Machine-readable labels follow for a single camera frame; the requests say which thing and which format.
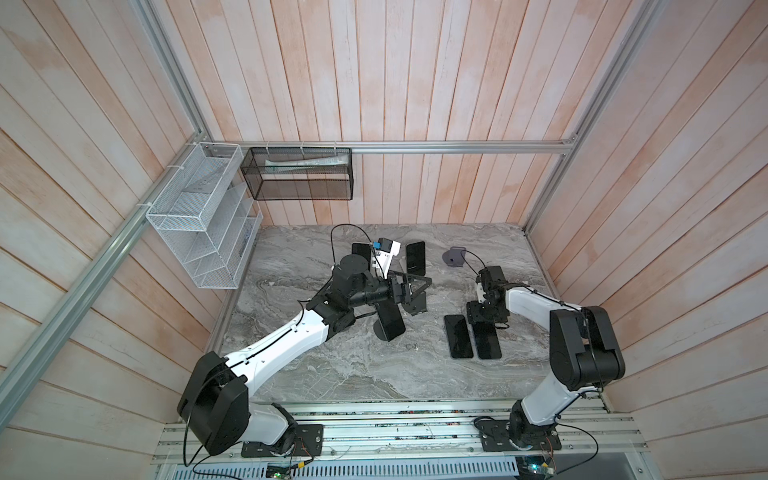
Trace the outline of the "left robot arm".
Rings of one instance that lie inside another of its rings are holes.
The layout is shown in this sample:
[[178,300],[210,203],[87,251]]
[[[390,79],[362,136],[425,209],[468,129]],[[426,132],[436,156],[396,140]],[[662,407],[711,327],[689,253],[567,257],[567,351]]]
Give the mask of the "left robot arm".
[[373,307],[379,339],[402,335],[402,314],[425,311],[431,284],[429,277],[399,271],[379,277],[366,258],[343,257],[285,325],[244,349],[225,356],[208,352],[198,360],[177,407],[185,432],[211,456],[239,442],[262,444],[276,455],[291,453],[297,422],[277,403],[251,403],[257,390],[303,353],[351,327],[360,306]]

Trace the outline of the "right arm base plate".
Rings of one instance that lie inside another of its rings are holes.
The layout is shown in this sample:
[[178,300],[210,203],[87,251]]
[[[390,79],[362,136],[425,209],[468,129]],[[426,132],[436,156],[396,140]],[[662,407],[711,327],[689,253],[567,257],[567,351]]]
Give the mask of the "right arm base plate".
[[553,425],[536,426],[525,420],[497,420],[482,416],[473,420],[484,452],[558,451],[562,443]]

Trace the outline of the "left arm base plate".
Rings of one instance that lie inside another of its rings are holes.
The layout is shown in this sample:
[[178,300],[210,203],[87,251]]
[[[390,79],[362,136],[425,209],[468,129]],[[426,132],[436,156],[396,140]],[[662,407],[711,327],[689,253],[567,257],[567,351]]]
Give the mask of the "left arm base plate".
[[324,426],[319,423],[289,426],[283,436],[274,444],[244,442],[241,449],[243,458],[287,459],[291,455],[316,457],[321,455]]

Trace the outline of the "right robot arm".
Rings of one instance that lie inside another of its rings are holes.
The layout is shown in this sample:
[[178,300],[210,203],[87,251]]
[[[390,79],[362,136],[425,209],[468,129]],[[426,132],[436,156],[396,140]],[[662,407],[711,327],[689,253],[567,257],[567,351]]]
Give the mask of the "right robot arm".
[[467,303],[474,327],[493,327],[516,314],[545,328],[551,372],[512,407],[507,423],[519,450],[557,445],[556,420],[577,398],[622,378],[626,364],[607,311],[574,306],[523,283],[509,282],[499,266],[476,274],[478,298]]

